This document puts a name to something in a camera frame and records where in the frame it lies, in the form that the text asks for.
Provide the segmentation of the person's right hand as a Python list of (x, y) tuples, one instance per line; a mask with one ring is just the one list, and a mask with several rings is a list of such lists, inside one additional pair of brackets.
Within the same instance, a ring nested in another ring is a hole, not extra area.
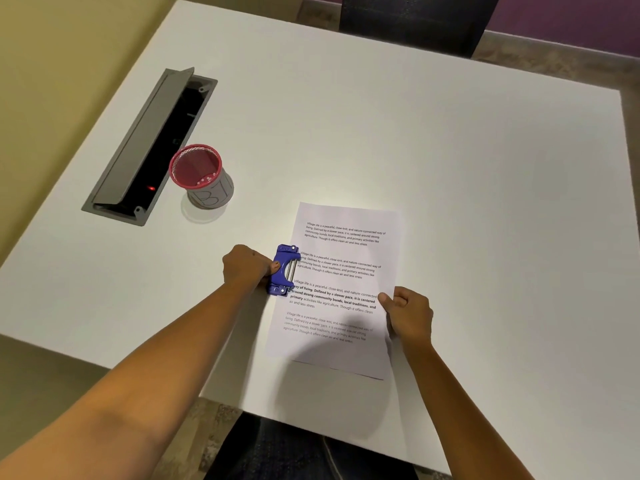
[(403, 348), (432, 349), (433, 311), (427, 297), (405, 287), (396, 287), (392, 295), (396, 306), (382, 306)]

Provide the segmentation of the person's left hand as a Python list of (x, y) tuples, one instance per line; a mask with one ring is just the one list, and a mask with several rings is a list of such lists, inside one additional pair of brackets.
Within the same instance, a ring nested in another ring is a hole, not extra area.
[(237, 244), (223, 259), (224, 284), (241, 296), (247, 296), (270, 275), (266, 275), (271, 259), (244, 244)]

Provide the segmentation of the blue hole punch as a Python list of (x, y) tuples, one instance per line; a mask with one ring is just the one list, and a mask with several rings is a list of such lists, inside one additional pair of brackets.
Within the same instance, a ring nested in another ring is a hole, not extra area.
[(281, 244), (276, 250), (274, 261), (279, 263), (279, 269), (270, 275), (266, 291), (271, 296), (286, 297), (293, 290), (293, 277), (298, 261), (301, 259), (299, 248), (295, 245)]

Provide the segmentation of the printed white paper sheet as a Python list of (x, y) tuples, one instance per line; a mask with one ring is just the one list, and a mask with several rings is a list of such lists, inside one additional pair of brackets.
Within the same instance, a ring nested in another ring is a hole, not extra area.
[(292, 233), (301, 257), (276, 305), (266, 354), (373, 379), (390, 376), (386, 311), (403, 221), (391, 210), (300, 203)]

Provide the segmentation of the person's right forearm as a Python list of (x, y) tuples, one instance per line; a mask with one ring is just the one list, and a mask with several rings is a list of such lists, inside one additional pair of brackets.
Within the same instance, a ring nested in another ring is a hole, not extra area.
[(426, 339), (401, 341), (453, 480), (534, 480)]

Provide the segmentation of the person's left forearm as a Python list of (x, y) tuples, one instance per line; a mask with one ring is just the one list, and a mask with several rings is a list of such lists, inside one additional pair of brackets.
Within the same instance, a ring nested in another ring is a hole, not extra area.
[(0, 461), (0, 480), (146, 480), (203, 389), (257, 281), (235, 278), (169, 324)]

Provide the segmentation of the red mesh pen cup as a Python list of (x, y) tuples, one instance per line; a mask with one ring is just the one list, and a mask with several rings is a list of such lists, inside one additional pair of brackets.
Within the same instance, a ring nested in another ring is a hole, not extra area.
[(223, 168), (220, 154), (205, 144), (190, 144), (174, 154), (169, 175), (200, 209), (222, 208), (234, 194), (234, 183)]

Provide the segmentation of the person's dark trousers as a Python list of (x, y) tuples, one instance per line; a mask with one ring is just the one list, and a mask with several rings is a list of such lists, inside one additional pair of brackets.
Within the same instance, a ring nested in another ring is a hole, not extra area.
[(419, 480), (411, 463), (243, 412), (203, 480)]

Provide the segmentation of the black chair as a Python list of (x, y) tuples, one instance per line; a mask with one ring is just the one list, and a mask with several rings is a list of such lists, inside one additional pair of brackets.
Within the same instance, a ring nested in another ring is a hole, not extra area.
[(339, 31), (470, 59), (500, 0), (342, 0)]

